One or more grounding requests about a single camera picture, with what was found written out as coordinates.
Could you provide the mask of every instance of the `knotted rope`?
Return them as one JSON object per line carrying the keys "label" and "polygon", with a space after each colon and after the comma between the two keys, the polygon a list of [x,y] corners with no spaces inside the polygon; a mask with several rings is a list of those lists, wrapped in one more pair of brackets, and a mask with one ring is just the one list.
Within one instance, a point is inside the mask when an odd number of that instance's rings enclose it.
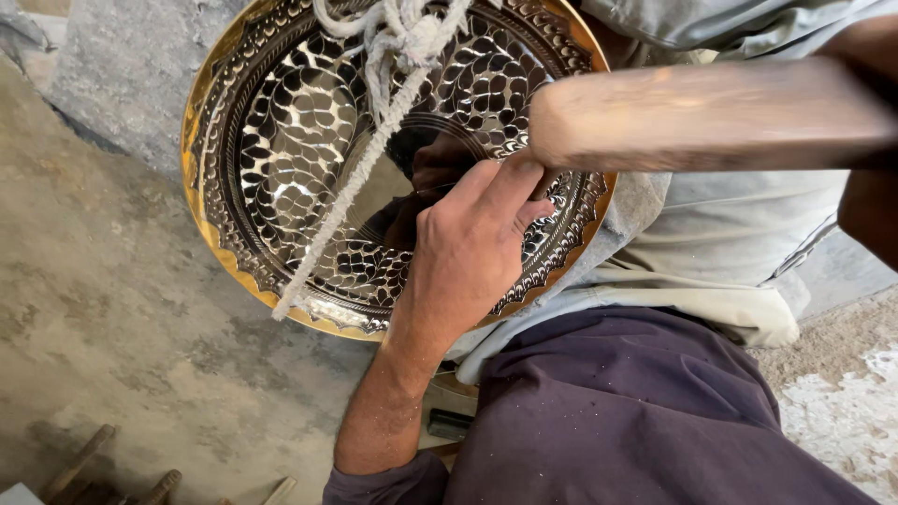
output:
{"label": "knotted rope", "polygon": [[[448,44],[456,30],[468,32],[467,10],[472,0],[450,0],[445,17],[440,20],[434,14],[423,14],[430,0],[381,0],[372,5],[362,16],[352,21],[336,21],[327,13],[325,0],[313,0],[318,22],[334,37],[346,38],[363,34],[363,44],[347,53],[351,56],[364,50],[365,80],[370,96],[371,112],[377,127],[371,141],[362,153],[358,166],[340,191],[330,213],[321,223],[321,229],[306,247],[305,255],[296,267],[293,278],[284,288],[284,295],[272,313],[278,321],[284,319],[290,306],[306,307],[303,292],[305,281],[324,253],[330,238],[337,232],[349,206],[362,189],[377,159],[383,154],[387,140],[400,130],[400,121],[409,113],[418,90],[431,69],[439,67],[437,57]],[[490,0],[499,8],[502,0]],[[390,83],[392,63],[406,74],[405,82],[391,98]]]}

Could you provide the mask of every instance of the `brass plate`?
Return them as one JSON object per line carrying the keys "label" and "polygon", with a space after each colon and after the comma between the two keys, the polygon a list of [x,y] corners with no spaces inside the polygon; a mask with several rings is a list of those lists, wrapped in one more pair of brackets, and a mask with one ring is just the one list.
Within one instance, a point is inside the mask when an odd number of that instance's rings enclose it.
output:
{"label": "brass plate", "polygon": [[[371,3],[332,6],[351,15]],[[508,0],[501,10],[475,4],[469,30],[447,47],[319,261],[312,314],[294,308],[291,318],[380,340],[404,284],[417,212],[477,160],[526,145],[526,103],[540,85],[607,70],[563,0]],[[310,1],[257,0],[225,30],[190,92],[181,132],[190,209],[219,261],[269,306],[373,131],[362,56],[344,55],[358,43],[322,33]],[[394,80],[400,85],[401,76]],[[615,181],[608,173],[559,178],[550,191],[558,211],[525,237],[524,275],[481,324],[557,281],[601,224]]]}

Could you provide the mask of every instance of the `dark purple sleeve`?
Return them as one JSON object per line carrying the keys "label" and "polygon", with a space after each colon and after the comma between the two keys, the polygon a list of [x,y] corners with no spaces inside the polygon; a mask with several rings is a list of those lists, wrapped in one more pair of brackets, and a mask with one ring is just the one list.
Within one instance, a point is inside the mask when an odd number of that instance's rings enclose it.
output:
{"label": "dark purple sleeve", "polygon": [[349,475],[333,468],[321,505],[439,505],[448,480],[443,462],[426,450],[379,474]]}

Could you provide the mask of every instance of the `dusty floor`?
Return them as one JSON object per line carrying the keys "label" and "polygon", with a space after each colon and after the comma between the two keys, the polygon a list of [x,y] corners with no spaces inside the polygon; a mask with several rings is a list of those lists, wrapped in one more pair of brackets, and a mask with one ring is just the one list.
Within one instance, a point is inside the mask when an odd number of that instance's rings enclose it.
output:
{"label": "dusty floor", "polygon": [[[108,422],[90,471],[122,489],[178,468],[176,504],[251,505],[292,475],[288,503],[320,502],[374,346],[272,321],[177,184],[76,138],[5,61],[0,117],[0,490],[39,490]],[[755,353],[787,434],[883,503],[898,503],[896,306],[890,288]]]}

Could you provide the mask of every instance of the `shiny metal surface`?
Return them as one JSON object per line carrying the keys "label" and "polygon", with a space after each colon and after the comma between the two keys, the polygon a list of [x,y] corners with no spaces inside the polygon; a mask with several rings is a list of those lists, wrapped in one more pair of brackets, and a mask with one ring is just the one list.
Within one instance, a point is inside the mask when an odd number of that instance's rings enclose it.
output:
{"label": "shiny metal surface", "polygon": [[[333,3],[347,16],[369,4]],[[417,213],[477,161],[526,146],[527,107],[539,86],[590,69],[591,55],[566,34],[567,22],[537,1],[512,0],[501,11],[476,4],[468,26],[422,85],[313,272],[313,320],[385,330]],[[242,43],[218,64],[190,146],[198,169],[186,183],[199,191],[220,247],[260,291],[281,292],[374,132],[364,55],[346,54],[359,43],[321,31],[310,3],[287,1],[247,23]],[[565,264],[606,190],[600,173],[559,177],[550,189],[556,213],[528,228],[524,275],[494,315]]]}

